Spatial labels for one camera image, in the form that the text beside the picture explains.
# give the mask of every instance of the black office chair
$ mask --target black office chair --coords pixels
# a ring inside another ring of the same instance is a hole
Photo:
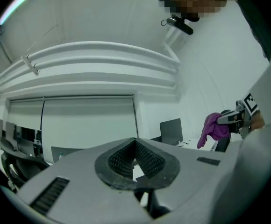
[[[13,184],[19,188],[26,181],[49,167],[49,164],[39,158],[16,152],[13,145],[5,138],[0,139],[0,147],[4,151],[1,155],[3,168]]]
[[[221,114],[225,114],[230,111],[231,110],[224,110],[223,112],[221,112]],[[229,143],[230,143],[230,139],[231,139],[231,133],[229,133],[228,137],[220,139],[218,141],[218,144],[216,146],[215,151],[216,152],[225,152],[227,150]]]

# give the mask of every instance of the white ceiling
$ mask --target white ceiling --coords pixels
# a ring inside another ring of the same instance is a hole
[[[26,0],[0,26],[0,72],[57,44],[108,41],[162,52],[170,14],[158,0]]]

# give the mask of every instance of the vent grille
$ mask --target vent grille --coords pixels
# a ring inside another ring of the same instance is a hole
[[[220,160],[209,159],[209,158],[204,158],[204,157],[199,157],[199,158],[197,158],[197,160],[200,161],[200,162],[205,162],[205,163],[215,165],[215,166],[218,166],[219,163],[220,163]]]
[[[31,204],[31,208],[39,213],[46,215],[61,195],[65,187],[68,185],[69,180],[57,177],[51,184],[36,198]]]

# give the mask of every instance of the black rubber grip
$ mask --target black rubber grip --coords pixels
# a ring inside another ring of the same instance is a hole
[[[147,177],[146,182],[132,180],[134,159]],[[175,156],[131,138],[101,154],[95,161],[95,171],[112,188],[151,192],[168,187],[178,175],[180,163]]]
[[[176,22],[175,26],[179,28],[181,31],[184,31],[185,33],[187,33],[188,35],[193,34],[193,29],[183,22]]]

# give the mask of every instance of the ceiling light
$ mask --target ceiling light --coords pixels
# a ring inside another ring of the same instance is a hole
[[[4,21],[8,18],[8,16],[25,0],[14,0],[10,6],[7,7],[3,15],[0,17],[0,25],[4,23]]]

